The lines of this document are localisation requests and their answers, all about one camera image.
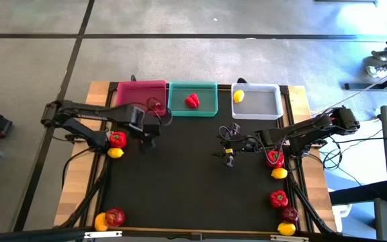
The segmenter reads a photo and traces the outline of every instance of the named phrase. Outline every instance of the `gray concrete floor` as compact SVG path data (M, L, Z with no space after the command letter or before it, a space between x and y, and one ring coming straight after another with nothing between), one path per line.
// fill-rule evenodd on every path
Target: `gray concrete floor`
M2 33L77 33L86 0L0 0ZM373 34L387 36L387 0L324 3L313 0L96 1L87 33ZM0 40L0 112L14 121L0 140L0 232L11 228L38 148L44 104L51 102L74 40ZM312 110L351 91L349 81L371 82L363 70L384 43L320 40L84 40L67 99L85 101L91 81L211 80L305 85ZM387 105L387 93L348 102L360 120ZM50 228L70 144L53 141L27 229Z

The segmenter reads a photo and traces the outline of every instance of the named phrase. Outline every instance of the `teal bin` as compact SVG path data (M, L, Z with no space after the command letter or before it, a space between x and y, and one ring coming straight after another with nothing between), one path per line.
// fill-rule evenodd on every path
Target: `teal bin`
M185 98L196 93L197 109L190 109ZM173 116L214 117L218 113L218 84L215 82L172 81L169 84L168 108Z

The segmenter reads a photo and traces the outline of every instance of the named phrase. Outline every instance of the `plastic bin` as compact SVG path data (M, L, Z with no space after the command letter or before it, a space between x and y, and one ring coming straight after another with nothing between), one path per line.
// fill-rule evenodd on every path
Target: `plastic bin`
M124 81L119 83L118 86L118 97L116 105L120 106L129 103L141 103L147 104L146 102L153 97L154 102L158 101L161 103L160 108L155 108L158 115L164 116L167 109L167 90L165 81ZM140 104L135 104L136 107L141 108L147 112L148 108Z
M243 90L240 103L233 100L234 92ZM232 117L236 119L276 120L283 115L280 87L274 84L234 83L231 85Z
M196 93L200 100L197 109L190 109L185 98ZM168 108L173 116L213 117L218 113L218 84L214 82L170 82Z

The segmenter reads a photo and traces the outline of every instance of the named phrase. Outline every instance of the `black mat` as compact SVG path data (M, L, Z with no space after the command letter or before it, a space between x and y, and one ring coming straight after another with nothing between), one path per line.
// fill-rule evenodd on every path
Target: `black mat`
M213 118L174 117L157 147L141 154L129 140L124 156L111 162L101 211L125 210L125 227L276 231L281 222L269 195L285 190L262 154L238 155L233 168L212 153L221 151L219 126L237 122L243 134L273 128L275 121L234 120L230 91L219 91Z

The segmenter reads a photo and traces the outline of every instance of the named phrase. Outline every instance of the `white cable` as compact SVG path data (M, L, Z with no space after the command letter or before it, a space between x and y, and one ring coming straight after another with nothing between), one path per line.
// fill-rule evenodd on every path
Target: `white cable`
M365 92L365 91L371 89L373 86L379 84L379 82L382 82L382 81L383 81L383 82L387 81L387 76L384 77L384 78L382 78L382 79L380 79L380 80L378 80L378 81L375 82L375 83L372 83L371 85L369 85L369 86L366 87L365 89L363 89L363 90L361 90L361 91L358 91L357 93L351 95L350 97L347 97L347 98L345 98L345 99L343 99L343 100L337 102L336 104L333 104L333 105L329 106L328 108L325 108L324 110L320 111L320 112L317 113L317 114L323 114L323 113L325 113L325 112L328 112L331 108L333 108L333 107L335 107L335 106L341 104L342 102L345 102L345 101L347 101L347 100L349 100L349 99L355 97L355 96L358 95L358 94L361 94L361 93L363 93L363 92Z

